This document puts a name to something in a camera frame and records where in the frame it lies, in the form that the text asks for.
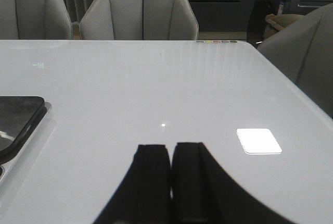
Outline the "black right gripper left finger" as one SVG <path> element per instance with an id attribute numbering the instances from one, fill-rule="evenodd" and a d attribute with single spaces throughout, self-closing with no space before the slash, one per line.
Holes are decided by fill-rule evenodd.
<path id="1" fill-rule="evenodd" d="M 125 177 L 94 223 L 169 223 L 170 173 L 164 145 L 139 145 Z"/>

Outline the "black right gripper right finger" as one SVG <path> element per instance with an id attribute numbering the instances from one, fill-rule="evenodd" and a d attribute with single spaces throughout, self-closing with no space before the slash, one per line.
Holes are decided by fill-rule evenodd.
<path id="1" fill-rule="evenodd" d="M 203 143 L 177 143 L 172 191 L 175 223 L 290 223 L 232 179 Z"/>

